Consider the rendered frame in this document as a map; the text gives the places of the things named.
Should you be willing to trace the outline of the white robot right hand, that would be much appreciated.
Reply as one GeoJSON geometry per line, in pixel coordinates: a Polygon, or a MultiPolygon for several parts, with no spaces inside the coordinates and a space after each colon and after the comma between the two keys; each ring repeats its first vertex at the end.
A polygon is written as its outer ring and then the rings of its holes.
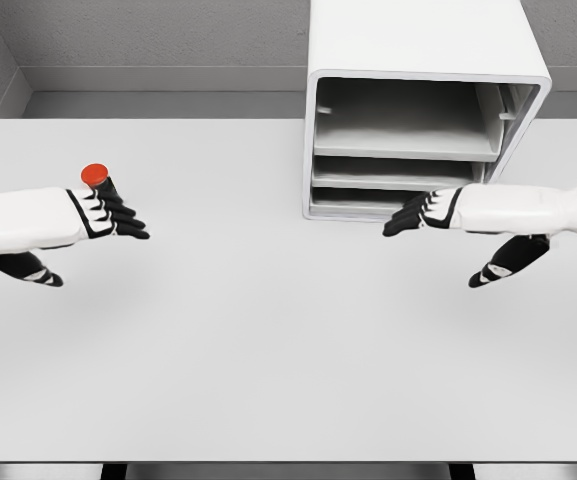
{"type": "Polygon", "coordinates": [[[424,227],[510,234],[470,277],[468,286],[479,288],[519,273],[550,250],[550,237],[563,229],[558,194],[543,187],[484,184],[434,190],[405,202],[384,224],[382,235],[424,227]]]}

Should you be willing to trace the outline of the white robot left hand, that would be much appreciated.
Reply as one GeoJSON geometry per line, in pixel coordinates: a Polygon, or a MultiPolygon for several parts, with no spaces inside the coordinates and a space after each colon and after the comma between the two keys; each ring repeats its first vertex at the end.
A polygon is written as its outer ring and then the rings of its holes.
{"type": "Polygon", "coordinates": [[[150,237],[144,222],[111,187],[47,187],[0,193],[0,271],[50,287],[62,278],[33,253],[121,235],[150,237]]]}

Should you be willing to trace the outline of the white storage cabinet shell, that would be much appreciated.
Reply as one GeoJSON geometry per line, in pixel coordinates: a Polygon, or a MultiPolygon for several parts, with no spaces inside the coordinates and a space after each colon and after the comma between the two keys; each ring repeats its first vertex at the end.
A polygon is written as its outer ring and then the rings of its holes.
{"type": "Polygon", "coordinates": [[[505,133],[484,179],[505,169],[552,87],[520,0],[311,0],[303,213],[373,221],[427,191],[313,187],[317,121],[334,107],[478,105],[505,133]]]}

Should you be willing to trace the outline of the white cabinet drawer tray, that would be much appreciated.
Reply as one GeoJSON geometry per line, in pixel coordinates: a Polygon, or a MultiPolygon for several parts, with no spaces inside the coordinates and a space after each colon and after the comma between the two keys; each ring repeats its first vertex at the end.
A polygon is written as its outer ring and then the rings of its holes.
{"type": "Polygon", "coordinates": [[[497,114],[476,104],[398,109],[337,106],[317,121],[314,153],[322,156],[492,162],[505,133],[497,114]]]}
{"type": "Polygon", "coordinates": [[[312,186],[428,191],[482,182],[481,162],[316,156],[312,186]]]}

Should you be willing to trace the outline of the red button load switch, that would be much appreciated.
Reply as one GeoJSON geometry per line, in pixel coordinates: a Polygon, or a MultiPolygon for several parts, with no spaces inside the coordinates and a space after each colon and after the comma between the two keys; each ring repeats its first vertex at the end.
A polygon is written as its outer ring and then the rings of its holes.
{"type": "Polygon", "coordinates": [[[86,199],[119,199],[118,192],[105,165],[100,163],[89,164],[83,168],[80,177],[81,180],[91,189],[91,193],[86,196],[86,199]]]}

